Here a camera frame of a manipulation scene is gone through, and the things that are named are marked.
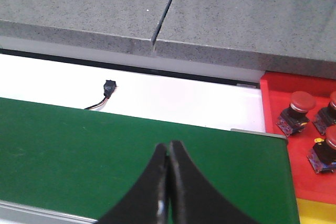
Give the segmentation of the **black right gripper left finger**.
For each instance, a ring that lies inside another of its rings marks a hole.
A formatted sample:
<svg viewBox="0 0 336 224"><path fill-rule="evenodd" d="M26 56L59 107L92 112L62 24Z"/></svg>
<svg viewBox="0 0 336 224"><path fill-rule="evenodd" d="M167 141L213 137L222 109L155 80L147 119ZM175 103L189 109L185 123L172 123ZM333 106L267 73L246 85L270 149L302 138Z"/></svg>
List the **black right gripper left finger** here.
<svg viewBox="0 0 336 224"><path fill-rule="evenodd" d="M97 223L168 223L167 148L160 143L143 173Z"/></svg>

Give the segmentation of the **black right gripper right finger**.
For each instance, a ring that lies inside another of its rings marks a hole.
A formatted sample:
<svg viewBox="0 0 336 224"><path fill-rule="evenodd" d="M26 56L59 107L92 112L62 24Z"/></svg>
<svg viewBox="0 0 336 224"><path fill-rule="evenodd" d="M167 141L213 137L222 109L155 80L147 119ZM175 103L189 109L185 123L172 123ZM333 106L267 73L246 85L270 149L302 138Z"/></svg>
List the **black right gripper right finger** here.
<svg viewBox="0 0 336 224"><path fill-rule="evenodd" d="M169 144L169 188L174 223L257 223L202 174L183 142Z"/></svg>

